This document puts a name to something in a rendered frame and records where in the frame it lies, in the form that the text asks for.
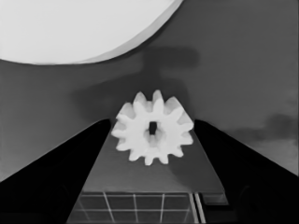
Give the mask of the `small white gear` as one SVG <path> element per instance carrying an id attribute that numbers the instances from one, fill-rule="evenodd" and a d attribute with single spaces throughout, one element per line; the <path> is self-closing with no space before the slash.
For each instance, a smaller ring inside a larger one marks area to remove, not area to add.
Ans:
<path id="1" fill-rule="evenodd" d="M 111 135 L 119 139 L 118 151 L 130 151 L 129 161 L 143 158 L 151 166 L 158 159 L 168 164 L 170 155 L 182 158 L 182 147 L 193 143 L 194 121 L 176 97 L 165 100 L 160 90 L 151 100 L 138 92 L 121 107 L 116 119 Z"/>

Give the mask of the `large thick white disc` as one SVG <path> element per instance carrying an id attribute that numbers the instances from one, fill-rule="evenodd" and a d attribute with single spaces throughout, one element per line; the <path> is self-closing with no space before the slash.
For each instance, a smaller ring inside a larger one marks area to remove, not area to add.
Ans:
<path id="1" fill-rule="evenodd" d="M 106 61 L 137 48 L 184 0 L 0 0 L 0 59 L 38 65 Z"/>

